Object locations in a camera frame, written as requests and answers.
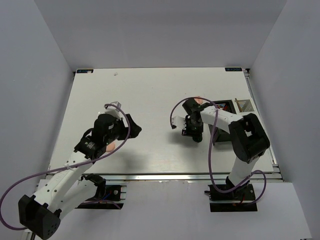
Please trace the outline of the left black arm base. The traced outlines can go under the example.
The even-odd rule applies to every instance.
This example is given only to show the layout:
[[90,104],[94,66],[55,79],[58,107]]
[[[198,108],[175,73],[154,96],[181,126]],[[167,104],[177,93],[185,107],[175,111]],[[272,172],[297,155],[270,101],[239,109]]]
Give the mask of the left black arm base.
[[123,208],[127,196],[126,184],[110,182],[96,174],[82,176],[78,183],[82,181],[94,183],[96,193],[81,203],[77,209],[121,210]]

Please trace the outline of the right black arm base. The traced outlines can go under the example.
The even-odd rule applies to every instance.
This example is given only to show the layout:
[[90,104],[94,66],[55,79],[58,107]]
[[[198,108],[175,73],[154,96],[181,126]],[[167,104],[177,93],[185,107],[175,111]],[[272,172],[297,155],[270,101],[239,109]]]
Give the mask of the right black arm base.
[[212,213],[258,211],[257,204],[254,202],[256,200],[255,191],[250,183],[229,193],[220,193],[213,185],[209,185],[204,194],[209,197],[209,207]]

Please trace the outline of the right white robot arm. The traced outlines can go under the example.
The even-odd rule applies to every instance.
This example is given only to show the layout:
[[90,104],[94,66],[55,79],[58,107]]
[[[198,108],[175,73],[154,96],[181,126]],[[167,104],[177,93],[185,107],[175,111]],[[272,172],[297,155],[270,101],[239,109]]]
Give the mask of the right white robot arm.
[[187,98],[182,107],[187,113],[182,121],[183,136],[200,143],[205,124],[229,134],[235,161],[225,187],[218,188],[214,180],[212,186],[217,192],[233,200],[238,199],[244,193],[243,186],[249,182],[256,162],[270,147],[260,120],[253,113],[238,115],[218,108],[214,102],[199,104],[192,97]]

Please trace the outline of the green round compact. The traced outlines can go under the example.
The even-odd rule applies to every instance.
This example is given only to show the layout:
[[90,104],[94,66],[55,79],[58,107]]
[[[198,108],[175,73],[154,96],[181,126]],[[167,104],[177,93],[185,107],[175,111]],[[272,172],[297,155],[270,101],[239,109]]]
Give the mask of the green round compact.
[[193,141],[195,141],[196,143],[200,143],[203,140],[203,136],[200,135],[196,135],[192,137]]

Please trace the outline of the plain pink powder puff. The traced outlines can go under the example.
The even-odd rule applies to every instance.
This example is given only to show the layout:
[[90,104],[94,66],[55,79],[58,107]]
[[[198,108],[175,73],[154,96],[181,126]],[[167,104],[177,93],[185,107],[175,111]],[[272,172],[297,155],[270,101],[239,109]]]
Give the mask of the plain pink powder puff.
[[116,148],[116,144],[114,143],[114,142],[112,142],[112,143],[110,143],[110,144],[108,144],[107,146],[106,146],[106,152],[107,153],[110,153],[110,152],[112,152],[114,149]]

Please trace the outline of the wooden stick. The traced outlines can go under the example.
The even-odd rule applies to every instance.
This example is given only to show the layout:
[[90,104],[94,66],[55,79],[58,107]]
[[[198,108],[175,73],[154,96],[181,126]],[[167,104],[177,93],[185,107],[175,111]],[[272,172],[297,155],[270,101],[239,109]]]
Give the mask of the wooden stick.
[[235,103],[236,103],[236,105],[237,105],[237,107],[238,107],[239,112],[241,113],[241,112],[242,112],[242,109],[241,109],[241,106],[240,106],[240,104],[239,104],[238,99],[235,98],[234,101],[235,101]]

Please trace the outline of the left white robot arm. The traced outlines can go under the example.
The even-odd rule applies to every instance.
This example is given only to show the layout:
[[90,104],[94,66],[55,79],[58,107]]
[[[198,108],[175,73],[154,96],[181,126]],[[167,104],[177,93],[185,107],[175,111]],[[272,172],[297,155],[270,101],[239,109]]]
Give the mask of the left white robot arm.
[[88,129],[66,161],[65,170],[59,170],[32,196],[23,195],[18,201],[20,223],[42,240],[49,239],[58,229],[61,220],[73,209],[90,198],[100,200],[105,196],[106,181],[90,174],[75,188],[73,184],[93,166],[93,161],[106,153],[107,146],[115,140],[136,138],[142,131],[129,114],[129,126],[108,113],[100,114]]

